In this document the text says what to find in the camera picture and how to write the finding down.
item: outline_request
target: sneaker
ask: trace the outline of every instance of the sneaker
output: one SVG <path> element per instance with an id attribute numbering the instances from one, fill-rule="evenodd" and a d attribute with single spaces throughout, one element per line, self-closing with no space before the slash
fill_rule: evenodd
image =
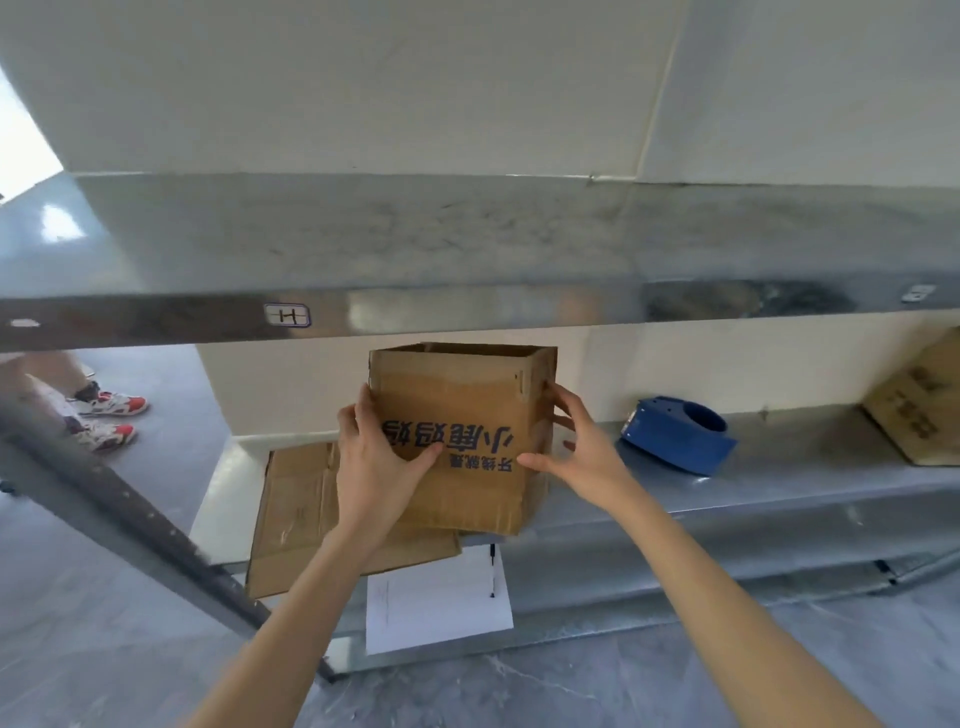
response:
<path id="1" fill-rule="evenodd" d="M 150 403 L 142 397 L 129 397 L 116 392 L 104 392 L 95 381 L 91 381 L 82 392 L 77 394 L 83 395 L 83 398 L 72 399 L 70 403 L 73 404 L 78 415 L 84 415 L 85 417 L 104 415 L 129 417 L 146 412 L 150 406 Z"/>
<path id="2" fill-rule="evenodd" d="M 91 423 L 83 425 L 79 432 L 71 437 L 90 452 L 113 452 L 124 447 L 136 437 L 133 425 L 103 425 Z"/>

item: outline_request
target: white paper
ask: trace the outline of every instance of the white paper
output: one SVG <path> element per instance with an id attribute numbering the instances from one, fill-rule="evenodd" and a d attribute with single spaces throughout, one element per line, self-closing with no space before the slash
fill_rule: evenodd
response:
<path id="1" fill-rule="evenodd" d="M 367 654 L 512 629 L 499 546 L 490 560 L 489 546 L 469 546 L 460 556 L 370 576 Z"/>

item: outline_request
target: gray floor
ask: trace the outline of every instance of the gray floor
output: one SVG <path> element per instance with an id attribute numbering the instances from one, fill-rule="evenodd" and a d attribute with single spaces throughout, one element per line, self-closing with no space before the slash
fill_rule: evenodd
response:
<path id="1" fill-rule="evenodd" d="M 192 347 L 85 352 L 106 388 L 143 394 L 141 440 L 110 464 L 183 528 L 227 436 Z M 25 499 L 0 499 L 0 725 L 159 728 L 188 714 L 239 641 Z M 885 722 L 960 725 L 960 574 L 897 597 L 775 610 Z M 299 728 L 727 726 L 671 624 L 314 689 Z"/>

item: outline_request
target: hand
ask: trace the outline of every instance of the hand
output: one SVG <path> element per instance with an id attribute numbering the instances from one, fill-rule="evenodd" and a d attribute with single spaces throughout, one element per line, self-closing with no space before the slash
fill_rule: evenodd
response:
<path id="1" fill-rule="evenodd" d="M 610 437 L 591 418 L 583 400 L 559 384 L 550 384 L 560 407 L 569 417 L 554 415 L 553 421 L 577 433 L 576 444 L 564 440 L 573 454 L 565 460 L 524 452 L 517 459 L 524 468 L 551 473 L 564 480 L 578 496 L 612 513 L 626 494 L 638 487 L 613 449 Z"/>
<path id="2" fill-rule="evenodd" d="M 340 500 L 338 528 L 376 548 L 394 527 L 417 484 L 444 451 L 434 443 L 415 460 L 397 455 L 387 442 L 380 419 L 373 409 L 370 387 L 360 388 L 356 404 L 337 413 L 340 423 L 340 470 L 337 496 Z"/>

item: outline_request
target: cardboard box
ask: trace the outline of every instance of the cardboard box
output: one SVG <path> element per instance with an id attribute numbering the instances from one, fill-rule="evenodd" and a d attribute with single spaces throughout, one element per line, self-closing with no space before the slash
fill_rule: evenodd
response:
<path id="1" fill-rule="evenodd" d="M 433 442 L 444 454 L 400 521 L 515 535 L 546 495 L 522 452 L 548 452 L 557 350 L 424 343 L 371 352 L 370 386 L 394 450 L 408 460 Z"/>
<path id="2" fill-rule="evenodd" d="M 960 328 L 878 386 L 864 408 L 916 465 L 960 465 Z"/>
<path id="3" fill-rule="evenodd" d="M 260 598 L 290 590 L 337 524 L 336 443 L 275 450 L 267 465 L 253 533 L 247 594 Z M 461 552 L 454 531 L 397 525 L 373 553 L 363 573 L 380 573 Z"/>

